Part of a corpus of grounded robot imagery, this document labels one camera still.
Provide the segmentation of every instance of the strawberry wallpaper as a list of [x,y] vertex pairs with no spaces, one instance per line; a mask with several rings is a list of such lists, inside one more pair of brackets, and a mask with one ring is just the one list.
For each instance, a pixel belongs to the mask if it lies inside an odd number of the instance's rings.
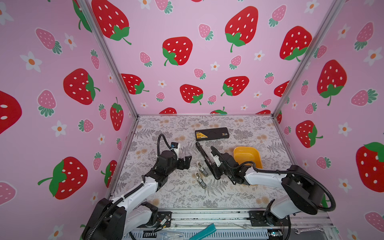
[[273,112],[333,2],[88,1],[139,114]]
[[0,31],[0,238],[79,239],[133,118],[76,1],[0,0]]
[[343,240],[384,238],[383,9],[346,1],[282,109],[298,164],[335,197]]

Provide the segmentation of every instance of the yellow bin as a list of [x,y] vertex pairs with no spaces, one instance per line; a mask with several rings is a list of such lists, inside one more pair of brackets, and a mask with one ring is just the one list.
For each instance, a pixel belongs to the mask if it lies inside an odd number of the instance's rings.
[[263,168],[260,153],[254,147],[236,147],[233,151],[233,157],[239,164],[246,161],[252,161],[256,163],[256,168]]

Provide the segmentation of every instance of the teal object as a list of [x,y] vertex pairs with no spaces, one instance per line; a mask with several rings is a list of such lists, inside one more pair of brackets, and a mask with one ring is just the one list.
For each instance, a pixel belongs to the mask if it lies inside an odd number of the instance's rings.
[[200,240],[200,239],[203,239],[209,235],[211,235],[212,233],[214,233],[216,231],[216,227],[215,225],[212,223],[211,225],[209,225],[206,229],[202,230],[201,232],[197,233],[196,235],[194,235],[193,237],[191,237],[189,240]]

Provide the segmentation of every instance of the silver metal tool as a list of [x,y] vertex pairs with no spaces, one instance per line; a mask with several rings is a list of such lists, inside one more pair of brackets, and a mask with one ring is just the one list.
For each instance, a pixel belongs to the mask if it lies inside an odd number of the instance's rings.
[[300,234],[301,232],[314,231],[314,230],[320,230],[322,232],[324,231],[321,225],[317,225],[316,227],[310,227],[310,228],[302,228],[302,229],[295,228],[295,230],[296,230],[296,234]]
[[201,179],[200,174],[198,172],[196,173],[196,178],[197,178],[197,181],[199,182],[199,184],[200,184],[200,186],[202,188],[206,188],[207,187],[207,185],[205,184],[203,179]]
[[199,168],[199,171],[204,175],[204,176],[208,176],[208,173],[207,171],[204,169],[204,167],[201,165],[201,162],[197,162],[197,166]]

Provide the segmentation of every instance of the wrench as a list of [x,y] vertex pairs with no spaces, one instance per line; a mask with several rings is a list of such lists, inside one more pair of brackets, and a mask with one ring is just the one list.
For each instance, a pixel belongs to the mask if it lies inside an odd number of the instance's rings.
[[296,234],[300,234],[301,232],[309,232],[313,230],[320,230],[322,232],[324,231],[321,225],[317,225],[316,227],[310,227],[310,228],[302,228],[302,229],[295,228],[295,230],[297,231],[295,232]]

